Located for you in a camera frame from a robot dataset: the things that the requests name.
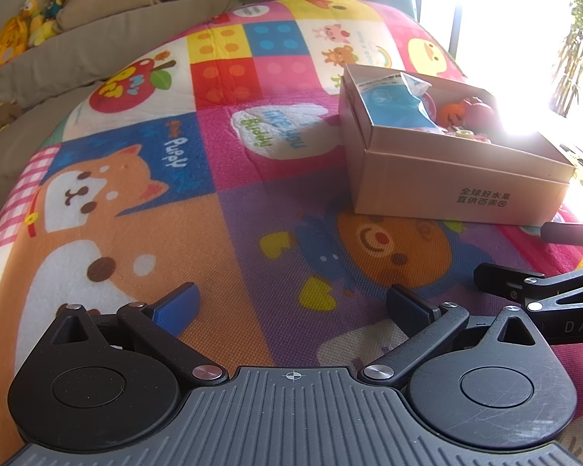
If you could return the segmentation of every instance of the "pink gingham pattern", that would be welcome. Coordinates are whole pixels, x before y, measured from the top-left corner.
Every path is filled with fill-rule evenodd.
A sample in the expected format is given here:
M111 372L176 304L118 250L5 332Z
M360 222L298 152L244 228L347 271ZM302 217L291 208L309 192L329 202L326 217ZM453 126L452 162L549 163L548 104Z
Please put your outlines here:
M41 149L31 157L17 179L16 186L0 211L0 247L15 241L30 202L59 149L60 145Z

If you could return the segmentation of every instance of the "crosshair symbol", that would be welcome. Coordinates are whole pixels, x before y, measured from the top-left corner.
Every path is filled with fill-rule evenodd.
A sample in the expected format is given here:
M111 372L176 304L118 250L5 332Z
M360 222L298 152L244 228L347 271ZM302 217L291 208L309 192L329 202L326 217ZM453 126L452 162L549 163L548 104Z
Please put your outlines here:
M301 376L305 376L305 375L300 375L299 372L289 372L286 373L285 375L283 375L285 378L291 380L292 382L297 381L298 379L300 379Z

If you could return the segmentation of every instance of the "yellow backpack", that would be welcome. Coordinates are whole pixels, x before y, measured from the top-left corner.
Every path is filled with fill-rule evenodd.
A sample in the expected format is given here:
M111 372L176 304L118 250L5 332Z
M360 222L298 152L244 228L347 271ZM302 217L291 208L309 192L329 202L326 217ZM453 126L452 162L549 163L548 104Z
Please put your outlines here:
M22 16L7 21L0 32L0 66L26 50L28 25Z

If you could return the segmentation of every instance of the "colorful mat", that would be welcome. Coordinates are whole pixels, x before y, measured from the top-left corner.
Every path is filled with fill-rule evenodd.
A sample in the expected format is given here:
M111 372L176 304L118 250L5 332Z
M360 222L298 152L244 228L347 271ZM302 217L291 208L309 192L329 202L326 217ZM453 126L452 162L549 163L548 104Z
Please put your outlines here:
M399 11L285 0L187 30L60 124L0 215L0 463L22 444L10 381L65 303L113 313L192 281L201 312L181 338L231 373L358 369L405 339L384 307L392 283L491 315L506 302L476 291L480 262L583 266L583 249L536 230L354 215L344 63L464 79ZM583 461L583 345L555 352L580 398L563 443Z

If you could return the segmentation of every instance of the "blue plastic package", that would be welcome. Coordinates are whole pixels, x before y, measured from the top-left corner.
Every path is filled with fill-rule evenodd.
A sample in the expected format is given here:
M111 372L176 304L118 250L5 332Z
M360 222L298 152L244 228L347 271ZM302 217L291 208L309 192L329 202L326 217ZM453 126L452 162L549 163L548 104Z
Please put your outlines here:
M375 126L443 134L429 118L421 96L431 84L406 73L396 73L359 84L359 92Z

